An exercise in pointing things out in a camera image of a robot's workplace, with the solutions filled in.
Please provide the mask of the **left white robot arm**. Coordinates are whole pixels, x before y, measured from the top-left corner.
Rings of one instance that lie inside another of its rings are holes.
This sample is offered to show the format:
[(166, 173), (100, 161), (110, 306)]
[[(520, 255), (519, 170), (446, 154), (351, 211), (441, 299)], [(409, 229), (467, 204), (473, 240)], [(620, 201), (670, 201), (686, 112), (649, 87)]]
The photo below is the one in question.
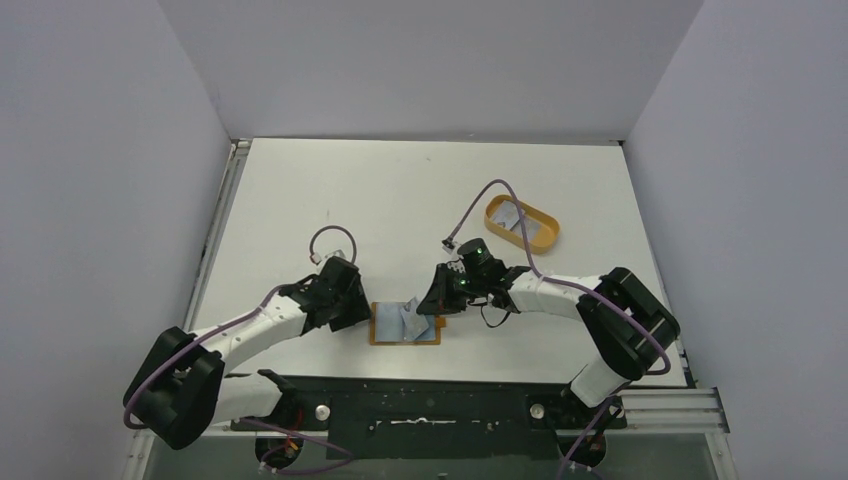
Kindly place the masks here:
[(123, 421), (149, 429), (174, 450), (214, 424), (257, 419), (272, 429), (307, 417), (296, 387), (270, 369), (237, 367), (270, 347), (328, 327), (336, 332), (371, 316), (359, 268), (331, 257), (316, 274), (273, 287), (253, 310), (225, 323), (163, 331), (123, 398)]

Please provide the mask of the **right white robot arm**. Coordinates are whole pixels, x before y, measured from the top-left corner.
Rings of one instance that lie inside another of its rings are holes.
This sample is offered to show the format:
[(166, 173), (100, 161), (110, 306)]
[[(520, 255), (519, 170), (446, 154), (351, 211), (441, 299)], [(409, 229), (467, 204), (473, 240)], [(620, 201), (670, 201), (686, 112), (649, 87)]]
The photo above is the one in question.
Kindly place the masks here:
[(481, 300), (508, 314), (544, 313), (584, 324), (598, 356), (569, 383), (562, 412), (570, 424), (590, 425), (605, 400), (650, 374), (656, 362), (670, 368), (667, 349), (679, 338), (679, 322), (629, 269), (544, 276), (529, 265), (507, 266), (480, 238), (459, 246), (457, 255), (437, 265), (417, 314), (453, 315)]

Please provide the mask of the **yellow leather card holder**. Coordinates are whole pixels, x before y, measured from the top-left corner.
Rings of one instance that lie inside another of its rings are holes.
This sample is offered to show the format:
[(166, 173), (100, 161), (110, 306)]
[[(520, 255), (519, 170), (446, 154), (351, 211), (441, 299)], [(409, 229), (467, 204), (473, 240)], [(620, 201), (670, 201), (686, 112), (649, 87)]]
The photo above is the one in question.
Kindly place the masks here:
[(371, 346), (439, 345), (441, 331), (446, 327), (443, 316), (425, 316), (412, 320), (404, 313), (403, 302), (374, 302), (371, 304), (369, 344)]

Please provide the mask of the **silver credit card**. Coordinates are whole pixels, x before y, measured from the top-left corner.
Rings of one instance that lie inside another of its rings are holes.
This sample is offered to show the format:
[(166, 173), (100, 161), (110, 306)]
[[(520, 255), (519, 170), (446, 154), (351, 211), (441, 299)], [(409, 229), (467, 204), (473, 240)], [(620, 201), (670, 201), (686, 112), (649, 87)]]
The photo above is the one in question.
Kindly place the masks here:
[(399, 314), (403, 323), (403, 341), (416, 341), (429, 329), (429, 322), (425, 315), (417, 312), (419, 299), (412, 297), (399, 307)]

